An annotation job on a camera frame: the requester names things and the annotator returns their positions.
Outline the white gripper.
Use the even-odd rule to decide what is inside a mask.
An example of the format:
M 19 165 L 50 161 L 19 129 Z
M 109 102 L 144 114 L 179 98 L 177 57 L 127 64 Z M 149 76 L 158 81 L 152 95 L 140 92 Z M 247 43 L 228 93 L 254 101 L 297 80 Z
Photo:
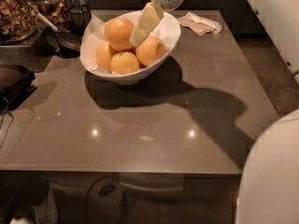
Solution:
M 138 48 L 157 27 L 165 11 L 177 9 L 184 0 L 150 0 L 142 9 L 129 42 Z

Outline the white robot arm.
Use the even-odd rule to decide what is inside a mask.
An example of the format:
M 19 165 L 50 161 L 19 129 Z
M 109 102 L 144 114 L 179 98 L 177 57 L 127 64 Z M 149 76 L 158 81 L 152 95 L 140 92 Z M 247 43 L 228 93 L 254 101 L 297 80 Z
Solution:
M 299 70 L 299 0 L 247 0 L 293 75 Z M 257 139 L 239 186 L 235 224 L 299 224 L 299 110 Z

